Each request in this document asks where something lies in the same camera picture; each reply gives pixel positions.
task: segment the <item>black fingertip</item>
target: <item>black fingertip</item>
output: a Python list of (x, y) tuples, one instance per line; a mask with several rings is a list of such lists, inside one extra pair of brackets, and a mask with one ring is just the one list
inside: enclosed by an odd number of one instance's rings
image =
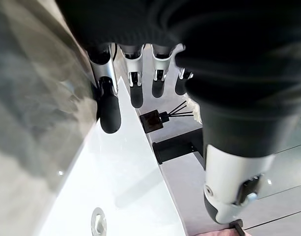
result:
[(140, 108), (143, 104), (142, 86), (133, 85), (130, 87), (131, 104), (135, 108)]
[(106, 133), (113, 134), (121, 126), (119, 100), (115, 95), (102, 96), (100, 105), (101, 127)]
[(159, 98), (163, 95), (164, 93), (164, 81), (161, 80), (153, 80), (152, 81), (152, 95), (156, 98)]
[(180, 77), (178, 76), (178, 79), (175, 84), (175, 93), (177, 95), (184, 95), (186, 93), (186, 89), (185, 89), (186, 81), (187, 81), (187, 79), (181, 80)]

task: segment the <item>black stand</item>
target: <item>black stand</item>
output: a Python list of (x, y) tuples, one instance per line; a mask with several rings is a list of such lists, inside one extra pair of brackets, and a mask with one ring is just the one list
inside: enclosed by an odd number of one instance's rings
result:
[(206, 161), (203, 158), (203, 132), (201, 128), (159, 143), (152, 143), (152, 147), (160, 165), (165, 161), (193, 152), (205, 169)]

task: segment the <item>silver joint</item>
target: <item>silver joint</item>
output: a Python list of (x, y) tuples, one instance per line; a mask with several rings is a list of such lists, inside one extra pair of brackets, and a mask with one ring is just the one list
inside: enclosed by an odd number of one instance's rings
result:
[[(132, 78), (132, 73), (133, 72), (129, 72), (129, 84), (130, 87), (133, 87), (134, 83), (133, 83), (133, 78)], [(141, 75), (140, 72), (136, 72), (137, 73), (137, 86), (141, 86)]]
[(182, 68), (182, 69), (180, 70), (180, 73), (179, 73), (179, 78), (180, 78), (180, 80), (182, 80), (183, 78), (185, 78), (185, 79), (193, 78), (193, 73), (192, 73), (192, 72), (190, 73), (190, 75), (189, 75), (187, 78), (184, 77), (184, 74), (185, 74), (185, 68)]
[(143, 54), (143, 49), (144, 49), (144, 46), (142, 47), (140, 56), (136, 59), (126, 58), (125, 54), (121, 50), (123, 58), (124, 58), (125, 63), (126, 63), (126, 67), (127, 67), (128, 80), (129, 80), (130, 87), (133, 87), (133, 85), (134, 85), (133, 78), (132, 78), (132, 74), (134, 72), (137, 73), (137, 86), (141, 86), (141, 83), (142, 83), (142, 54)]
[(110, 51), (110, 59), (108, 60), (107, 63), (105, 64), (96, 64), (92, 62), (90, 59), (90, 64), (91, 68), (94, 74), (94, 77), (96, 80), (99, 82), (100, 78), (103, 76), (107, 76), (111, 78), (112, 84), (113, 84), (113, 93), (114, 95), (118, 94), (118, 86), (117, 86), (117, 81), (116, 81), (116, 74), (114, 70), (114, 65), (113, 65), (113, 59), (112, 59), (112, 54), (111, 54), (111, 47), (109, 46), (109, 51)]
[(155, 57), (153, 46), (151, 45), (151, 47), (152, 47), (153, 65), (154, 65), (154, 70), (155, 70), (154, 81), (158, 80), (158, 71), (159, 70), (163, 71), (163, 76), (162, 76), (161, 81), (165, 81), (166, 74), (168, 73), (168, 70), (169, 70), (169, 65), (170, 65), (170, 61), (172, 58), (172, 54), (168, 58), (160, 59), (160, 58)]

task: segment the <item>metal screw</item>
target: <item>metal screw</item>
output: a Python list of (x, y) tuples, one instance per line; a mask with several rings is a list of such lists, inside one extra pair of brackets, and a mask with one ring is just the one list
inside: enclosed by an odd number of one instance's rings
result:
[(208, 195), (213, 196), (213, 192), (211, 191), (210, 187), (208, 187), (207, 185), (206, 185), (206, 191)]
[(92, 236), (106, 236), (107, 233), (106, 217), (99, 207), (94, 209), (91, 216), (91, 232)]

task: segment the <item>white table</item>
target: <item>white table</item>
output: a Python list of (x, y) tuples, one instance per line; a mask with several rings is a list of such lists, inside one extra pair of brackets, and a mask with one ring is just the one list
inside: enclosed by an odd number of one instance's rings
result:
[(118, 96), (120, 130), (110, 135), (99, 122), (92, 127), (37, 235), (91, 236), (96, 207), (108, 236), (186, 235), (122, 79)]

